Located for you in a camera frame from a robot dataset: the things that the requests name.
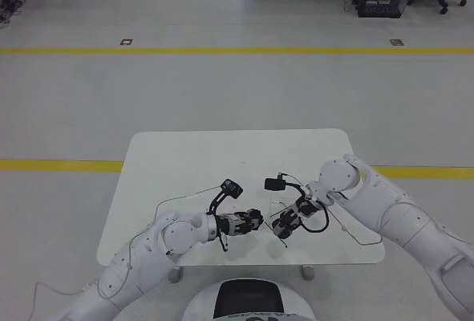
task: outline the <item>gray floor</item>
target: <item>gray floor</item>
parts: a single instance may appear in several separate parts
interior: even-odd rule
[[[400,20],[357,19],[335,0],[29,1],[0,47],[474,47],[474,1],[446,16],[418,2]],[[474,166],[474,55],[0,55],[0,158],[122,160],[137,132],[341,128],[373,165]],[[75,290],[95,252],[117,174],[0,172],[0,320],[26,319],[33,284]],[[474,241],[474,181],[399,181]],[[118,320],[180,320],[212,282],[263,276],[320,320],[449,320],[423,270],[387,242],[372,266],[185,271]],[[38,297],[36,319],[69,298]]]

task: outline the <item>table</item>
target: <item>table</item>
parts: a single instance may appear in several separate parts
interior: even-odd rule
[[[269,215],[282,206],[278,202],[295,200],[298,195],[293,189],[265,191],[265,178],[284,172],[307,184],[318,178],[325,161],[345,153],[352,153],[352,148],[347,134],[339,129],[139,133],[132,138],[124,161],[99,242],[98,262],[107,266],[114,253],[152,221],[160,201],[192,195],[220,185],[225,178],[236,181],[244,192],[237,200],[226,198],[218,213],[255,208],[270,224]],[[159,215],[166,209],[205,211],[218,192],[167,202]],[[379,240],[378,234],[342,208],[335,205],[331,209],[361,242]],[[322,227],[324,219],[315,214],[307,225]],[[228,239],[229,252],[223,252],[219,242],[197,244],[179,265],[356,264],[377,263],[384,257],[383,244],[360,246],[334,220],[322,234],[296,230],[286,239],[288,248],[265,224],[256,232]]]

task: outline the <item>yellow line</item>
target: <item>yellow line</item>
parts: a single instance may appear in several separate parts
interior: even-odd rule
[[[375,166],[384,176],[410,180],[474,180],[474,167]]]
[[[0,160],[2,171],[120,173],[122,161],[111,160]]]
[[[0,160],[0,171],[120,173],[114,160]],[[425,180],[474,180],[474,167],[375,166],[386,177]]]
[[[171,47],[0,48],[0,55],[474,55],[474,48]]]

